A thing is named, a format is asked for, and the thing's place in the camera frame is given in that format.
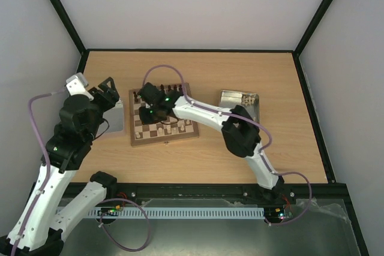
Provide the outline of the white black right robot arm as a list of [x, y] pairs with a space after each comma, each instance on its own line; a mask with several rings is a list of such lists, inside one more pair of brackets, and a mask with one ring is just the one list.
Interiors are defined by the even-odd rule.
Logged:
[[190, 98], [185, 88], [168, 92], [147, 82], [137, 93], [145, 105], [139, 109], [143, 124], [156, 124], [171, 116], [206, 125], [222, 133], [227, 150], [243, 158], [256, 176], [260, 196], [275, 203], [283, 195], [284, 179], [272, 168], [260, 136], [260, 126], [240, 105], [232, 109]]

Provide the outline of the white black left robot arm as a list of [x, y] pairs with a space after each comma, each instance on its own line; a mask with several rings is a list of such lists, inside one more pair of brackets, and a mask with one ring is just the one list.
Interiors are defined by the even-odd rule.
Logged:
[[109, 77], [87, 89], [82, 73], [66, 81], [70, 94], [59, 111], [52, 138], [42, 145], [37, 182], [14, 228], [1, 237], [3, 255], [59, 255], [70, 233], [86, 214], [116, 194], [117, 179], [105, 172], [93, 174], [86, 186], [61, 211], [65, 190], [91, 151], [103, 115], [114, 108], [119, 94]]

